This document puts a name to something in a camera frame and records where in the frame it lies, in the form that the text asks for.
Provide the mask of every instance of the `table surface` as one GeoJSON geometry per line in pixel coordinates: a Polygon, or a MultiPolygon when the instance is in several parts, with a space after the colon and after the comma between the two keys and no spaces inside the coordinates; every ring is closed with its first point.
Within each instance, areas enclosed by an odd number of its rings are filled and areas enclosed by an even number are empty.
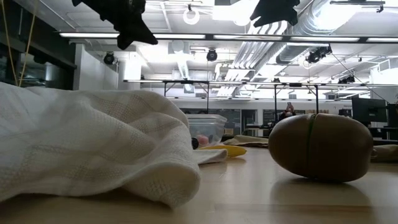
{"type": "Polygon", "coordinates": [[[197,195],[172,210],[125,191],[85,198],[20,195],[0,203],[0,223],[397,223],[398,165],[373,164],[348,184],[323,184],[280,168],[267,149],[201,166],[197,195]]]}

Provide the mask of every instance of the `yellow object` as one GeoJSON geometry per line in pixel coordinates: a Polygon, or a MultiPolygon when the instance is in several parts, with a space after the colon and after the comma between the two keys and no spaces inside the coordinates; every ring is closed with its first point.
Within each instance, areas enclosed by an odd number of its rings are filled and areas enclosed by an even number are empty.
{"type": "Polygon", "coordinates": [[[228,152],[228,157],[236,157],[246,154],[246,150],[239,146],[207,146],[201,147],[199,149],[226,149],[228,152]]]}

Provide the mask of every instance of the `computer monitor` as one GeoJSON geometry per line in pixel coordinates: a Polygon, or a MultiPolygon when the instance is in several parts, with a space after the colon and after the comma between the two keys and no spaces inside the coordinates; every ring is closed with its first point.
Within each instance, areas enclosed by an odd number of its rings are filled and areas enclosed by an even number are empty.
{"type": "Polygon", "coordinates": [[[352,98],[353,118],[361,123],[387,122],[386,102],[377,99],[352,98]]]}

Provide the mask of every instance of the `wooden egg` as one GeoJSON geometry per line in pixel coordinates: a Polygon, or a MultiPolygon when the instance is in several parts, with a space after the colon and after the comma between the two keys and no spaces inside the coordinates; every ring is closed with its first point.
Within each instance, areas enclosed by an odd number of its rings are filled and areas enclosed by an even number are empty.
{"type": "Polygon", "coordinates": [[[276,163],[294,174],[348,182],[367,173],[373,138],[367,127],[351,118],[305,114],[279,122],[268,147],[276,163]]]}

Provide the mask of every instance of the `clear plastic box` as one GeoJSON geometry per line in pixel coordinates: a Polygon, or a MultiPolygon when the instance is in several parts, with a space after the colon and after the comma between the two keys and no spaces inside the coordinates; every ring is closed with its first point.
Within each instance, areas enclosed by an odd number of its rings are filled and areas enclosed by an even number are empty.
{"type": "Polygon", "coordinates": [[[187,114],[192,138],[199,147],[214,146],[221,142],[227,119],[217,114],[187,114]]]}

